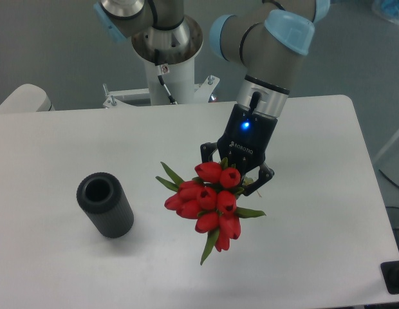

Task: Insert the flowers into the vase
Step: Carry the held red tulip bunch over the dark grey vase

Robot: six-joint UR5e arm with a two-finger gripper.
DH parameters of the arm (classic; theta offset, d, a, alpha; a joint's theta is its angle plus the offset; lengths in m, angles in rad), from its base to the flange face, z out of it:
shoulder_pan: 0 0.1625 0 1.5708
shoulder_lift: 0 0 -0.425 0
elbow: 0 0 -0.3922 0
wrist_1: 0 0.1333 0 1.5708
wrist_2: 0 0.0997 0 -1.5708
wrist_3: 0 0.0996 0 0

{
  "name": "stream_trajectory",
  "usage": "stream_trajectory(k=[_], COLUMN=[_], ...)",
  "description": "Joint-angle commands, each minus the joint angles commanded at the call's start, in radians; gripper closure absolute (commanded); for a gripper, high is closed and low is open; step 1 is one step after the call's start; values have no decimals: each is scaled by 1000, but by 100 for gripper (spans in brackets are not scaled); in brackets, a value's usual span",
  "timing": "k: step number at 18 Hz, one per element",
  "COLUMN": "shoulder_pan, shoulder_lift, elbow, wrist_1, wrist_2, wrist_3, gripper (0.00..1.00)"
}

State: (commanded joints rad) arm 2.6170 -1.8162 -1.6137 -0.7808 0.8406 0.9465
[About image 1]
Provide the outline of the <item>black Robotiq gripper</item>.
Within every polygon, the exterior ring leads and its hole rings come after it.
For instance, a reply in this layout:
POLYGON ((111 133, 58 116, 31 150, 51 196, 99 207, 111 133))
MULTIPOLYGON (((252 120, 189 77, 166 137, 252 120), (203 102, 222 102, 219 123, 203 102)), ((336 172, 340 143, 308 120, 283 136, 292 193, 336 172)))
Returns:
POLYGON ((251 113, 246 107, 235 104, 222 137, 217 142, 200 145, 201 162, 213 162, 217 153, 240 171, 251 171, 259 166, 257 180, 243 178, 242 195, 250 196, 274 177, 274 170, 264 161, 276 125, 276 118, 251 113))

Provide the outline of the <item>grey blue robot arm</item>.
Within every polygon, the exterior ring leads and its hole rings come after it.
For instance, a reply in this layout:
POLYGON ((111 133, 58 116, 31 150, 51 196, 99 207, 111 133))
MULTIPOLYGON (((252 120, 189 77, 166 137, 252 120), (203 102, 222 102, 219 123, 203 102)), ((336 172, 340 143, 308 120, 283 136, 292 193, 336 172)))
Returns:
MULTIPOLYGON (((219 153, 241 176, 257 169, 255 182, 241 183, 244 195, 274 176, 265 164, 265 151, 308 54, 315 23, 329 6, 329 1, 264 1, 247 15, 223 15, 210 28, 213 52, 244 66, 246 75, 222 137, 201 146, 201 159, 209 162, 219 153)), ((185 14, 182 1, 97 1, 93 8, 110 37, 130 40, 144 62, 152 105, 209 99, 211 90, 194 86, 194 59, 203 32, 185 14)))

